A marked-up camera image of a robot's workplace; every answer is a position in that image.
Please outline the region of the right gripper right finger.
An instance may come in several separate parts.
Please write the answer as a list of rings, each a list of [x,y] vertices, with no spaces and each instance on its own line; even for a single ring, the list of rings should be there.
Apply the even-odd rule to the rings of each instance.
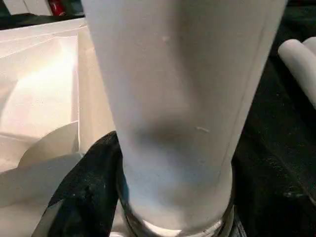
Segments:
[[[314,237],[316,207],[278,163],[233,159],[235,204],[248,237]]]

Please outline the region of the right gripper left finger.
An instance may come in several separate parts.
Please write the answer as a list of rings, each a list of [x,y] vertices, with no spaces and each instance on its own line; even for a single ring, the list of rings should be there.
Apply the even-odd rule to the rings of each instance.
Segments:
[[[129,236],[118,203],[121,160],[115,131],[97,140],[61,181],[32,236]]]

